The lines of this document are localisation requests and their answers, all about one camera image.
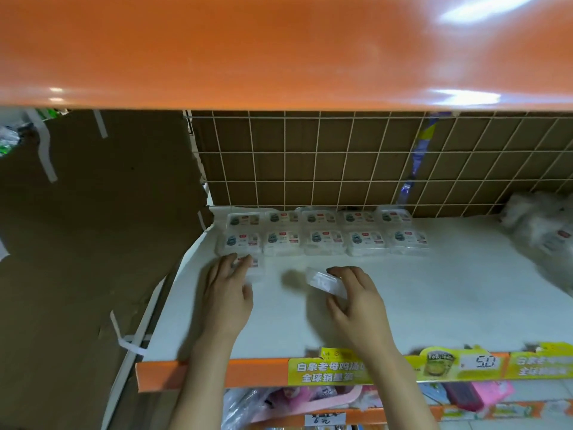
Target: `handwritten price tag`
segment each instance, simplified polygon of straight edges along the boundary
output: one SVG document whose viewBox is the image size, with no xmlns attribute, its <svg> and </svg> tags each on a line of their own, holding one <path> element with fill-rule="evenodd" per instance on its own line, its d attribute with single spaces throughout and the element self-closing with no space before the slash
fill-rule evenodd
<svg viewBox="0 0 573 430">
<path fill-rule="evenodd" d="M 472 370 L 497 370 L 501 365 L 501 359 L 489 354 L 462 354 L 460 355 L 460 369 Z"/>
<path fill-rule="evenodd" d="M 304 416 L 304 426 L 343 426 L 346 424 L 346 412 L 313 413 Z"/>
</svg>

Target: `hand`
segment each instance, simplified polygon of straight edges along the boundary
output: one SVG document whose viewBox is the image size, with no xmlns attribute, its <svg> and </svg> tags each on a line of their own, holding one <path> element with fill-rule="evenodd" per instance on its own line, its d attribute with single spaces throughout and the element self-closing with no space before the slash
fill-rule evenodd
<svg viewBox="0 0 573 430">
<path fill-rule="evenodd" d="M 237 254 L 219 258 L 209 271 L 203 299 L 204 335 L 234 344 L 253 310 L 253 289 L 245 285 L 245 276 L 253 262 L 249 255 L 231 274 Z"/>
<path fill-rule="evenodd" d="M 397 353 L 384 301 L 370 276 L 360 267 L 331 267 L 329 274 L 339 277 L 346 288 L 348 307 L 342 310 L 329 294 L 326 306 L 334 323 L 354 351 L 366 363 Z"/>
</svg>

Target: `price tag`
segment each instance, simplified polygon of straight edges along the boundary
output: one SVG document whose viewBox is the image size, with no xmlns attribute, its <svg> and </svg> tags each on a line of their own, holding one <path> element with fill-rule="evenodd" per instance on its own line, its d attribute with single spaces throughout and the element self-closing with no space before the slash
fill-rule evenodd
<svg viewBox="0 0 573 430">
<path fill-rule="evenodd" d="M 304 426 L 344 426 L 346 425 L 346 412 L 313 413 L 304 416 Z"/>
<path fill-rule="evenodd" d="M 501 365 L 501 359 L 493 354 L 461 354 L 460 370 L 497 370 Z"/>
</svg>

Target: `left hand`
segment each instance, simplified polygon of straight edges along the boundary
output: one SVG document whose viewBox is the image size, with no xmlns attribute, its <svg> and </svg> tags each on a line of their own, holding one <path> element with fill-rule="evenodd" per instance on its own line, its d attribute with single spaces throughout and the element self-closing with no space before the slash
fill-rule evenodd
<svg viewBox="0 0 573 430">
<path fill-rule="evenodd" d="M 243 258 L 231 274 L 237 254 L 219 258 L 211 267 L 204 291 L 202 321 L 204 335 L 233 343 L 253 310 L 253 289 L 245 284 L 247 270 L 253 259 Z"/>
</svg>

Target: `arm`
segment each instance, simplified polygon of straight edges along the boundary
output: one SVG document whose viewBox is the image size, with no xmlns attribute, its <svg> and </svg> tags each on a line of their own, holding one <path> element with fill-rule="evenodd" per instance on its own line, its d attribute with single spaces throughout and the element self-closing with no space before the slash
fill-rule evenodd
<svg viewBox="0 0 573 430">
<path fill-rule="evenodd" d="M 245 285 L 247 257 L 230 274 L 237 254 L 217 260 L 209 271 L 203 303 L 203 332 L 191 350 L 189 368 L 168 430 L 220 430 L 225 374 L 233 345 L 253 309 Z"/>
<path fill-rule="evenodd" d="M 384 405 L 388 427 L 438 430 L 412 367 L 394 344 L 384 302 L 372 279 L 358 267 L 332 267 L 328 273 L 344 282 L 348 307 L 343 311 L 332 295 L 326 304 L 335 324 L 366 365 Z"/>
</svg>

